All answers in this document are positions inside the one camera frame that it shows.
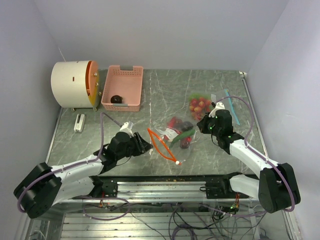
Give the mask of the green fake chili pepper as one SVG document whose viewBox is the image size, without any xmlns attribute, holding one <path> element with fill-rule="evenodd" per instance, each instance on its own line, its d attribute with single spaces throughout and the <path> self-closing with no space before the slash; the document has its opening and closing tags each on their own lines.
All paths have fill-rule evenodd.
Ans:
<svg viewBox="0 0 320 240">
<path fill-rule="evenodd" d="M 193 136 L 195 134 L 196 130 L 195 129 L 191 129 L 188 131 L 184 131 L 181 134 L 179 134 L 178 136 L 176 136 L 170 143 L 169 148 L 172 148 L 174 146 L 175 143 L 177 143 L 178 141 L 188 138 L 190 136 Z"/>
</svg>

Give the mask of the orange zip bag with vegetables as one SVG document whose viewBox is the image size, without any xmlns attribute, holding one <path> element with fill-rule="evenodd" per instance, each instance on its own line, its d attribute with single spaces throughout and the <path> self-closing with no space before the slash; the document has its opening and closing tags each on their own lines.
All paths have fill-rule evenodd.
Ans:
<svg viewBox="0 0 320 240">
<path fill-rule="evenodd" d="M 147 131 L 155 151 L 178 166 L 188 159 L 196 142 L 196 123 L 178 116 L 167 120 L 162 128 Z"/>
</svg>

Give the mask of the dark purple fake plum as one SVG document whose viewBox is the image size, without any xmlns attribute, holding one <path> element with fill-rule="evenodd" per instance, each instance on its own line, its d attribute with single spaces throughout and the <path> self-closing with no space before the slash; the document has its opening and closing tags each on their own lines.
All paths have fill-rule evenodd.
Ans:
<svg viewBox="0 0 320 240">
<path fill-rule="evenodd" d="M 120 95 L 113 95 L 111 98 L 110 98 L 110 102 L 112 104 L 122 104 L 123 103 L 123 97 L 120 96 Z"/>
</svg>

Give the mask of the pink perforated plastic basket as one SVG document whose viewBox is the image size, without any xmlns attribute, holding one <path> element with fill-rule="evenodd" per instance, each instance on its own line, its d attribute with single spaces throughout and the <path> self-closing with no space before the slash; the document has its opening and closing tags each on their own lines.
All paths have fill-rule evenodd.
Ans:
<svg viewBox="0 0 320 240">
<path fill-rule="evenodd" d="M 143 73 L 142 66 L 109 66 L 101 98 L 101 105 L 105 110 L 138 112 L 141 105 Z M 114 95 L 121 96 L 123 103 L 111 103 L 110 99 Z"/>
</svg>

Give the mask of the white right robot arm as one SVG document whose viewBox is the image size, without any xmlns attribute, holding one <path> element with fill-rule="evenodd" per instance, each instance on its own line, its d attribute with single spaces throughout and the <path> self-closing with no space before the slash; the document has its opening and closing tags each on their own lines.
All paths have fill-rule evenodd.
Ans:
<svg viewBox="0 0 320 240">
<path fill-rule="evenodd" d="M 197 123 L 202 134 L 217 140 L 217 145 L 227 154 L 244 163 L 255 174 L 255 178 L 235 172 L 226 175 L 220 186 L 226 198 L 236 193 L 259 200 L 268 213 L 293 210 L 301 202 L 301 196 L 293 167 L 267 158 L 234 131 L 232 116 L 228 110 L 220 109 L 214 115 L 206 113 Z"/>
</svg>

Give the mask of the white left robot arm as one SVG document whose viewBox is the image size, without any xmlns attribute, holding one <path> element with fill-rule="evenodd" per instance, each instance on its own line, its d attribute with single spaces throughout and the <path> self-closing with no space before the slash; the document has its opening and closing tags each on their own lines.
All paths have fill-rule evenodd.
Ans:
<svg viewBox="0 0 320 240">
<path fill-rule="evenodd" d="M 80 196 L 96 199 L 103 186 L 99 175 L 115 168 L 119 160 L 140 156 L 152 148 L 139 133 L 129 135 L 120 131 L 110 143 L 84 159 L 56 166 L 39 163 L 13 191 L 18 210 L 35 219 L 68 199 Z"/>
</svg>

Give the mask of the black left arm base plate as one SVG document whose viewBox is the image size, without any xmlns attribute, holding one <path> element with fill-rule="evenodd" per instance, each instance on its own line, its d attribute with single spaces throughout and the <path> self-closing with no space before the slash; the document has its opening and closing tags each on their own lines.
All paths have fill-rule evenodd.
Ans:
<svg viewBox="0 0 320 240">
<path fill-rule="evenodd" d="M 115 198 L 118 193 L 118 184 L 110 182 L 94 182 L 93 189 L 88 194 L 92 198 Z"/>
</svg>

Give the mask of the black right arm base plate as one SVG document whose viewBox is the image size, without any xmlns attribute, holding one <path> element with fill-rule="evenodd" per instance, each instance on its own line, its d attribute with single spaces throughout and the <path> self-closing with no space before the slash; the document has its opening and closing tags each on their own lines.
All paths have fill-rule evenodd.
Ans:
<svg viewBox="0 0 320 240">
<path fill-rule="evenodd" d="M 231 188 L 223 182 L 206 182 L 204 186 L 199 188 L 204 192 L 208 200 L 212 199 L 247 199 L 248 196 L 231 190 Z"/>
</svg>

